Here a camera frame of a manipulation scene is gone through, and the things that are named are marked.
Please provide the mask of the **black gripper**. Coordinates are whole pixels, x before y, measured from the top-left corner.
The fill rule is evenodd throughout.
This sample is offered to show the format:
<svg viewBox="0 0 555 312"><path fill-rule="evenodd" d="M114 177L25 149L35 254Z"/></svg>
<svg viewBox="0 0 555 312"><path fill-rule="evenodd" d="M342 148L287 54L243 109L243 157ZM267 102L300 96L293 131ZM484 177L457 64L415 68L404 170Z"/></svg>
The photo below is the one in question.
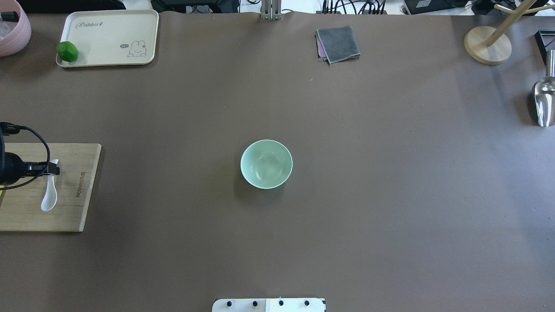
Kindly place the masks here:
<svg viewBox="0 0 555 312"><path fill-rule="evenodd" d="M14 153L1 156L0 185L12 185L25 176L57 176L61 173L57 161L24 162Z"/></svg>

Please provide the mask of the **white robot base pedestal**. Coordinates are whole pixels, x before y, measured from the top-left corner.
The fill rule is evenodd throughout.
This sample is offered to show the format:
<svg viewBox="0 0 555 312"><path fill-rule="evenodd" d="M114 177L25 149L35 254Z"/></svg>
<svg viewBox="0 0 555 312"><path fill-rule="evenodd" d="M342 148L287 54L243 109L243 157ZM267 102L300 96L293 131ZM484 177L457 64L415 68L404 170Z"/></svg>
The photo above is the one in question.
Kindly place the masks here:
<svg viewBox="0 0 555 312"><path fill-rule="evenodd" d="M212 312L325 312L321 298L234 298L217 299Z"/></svg>

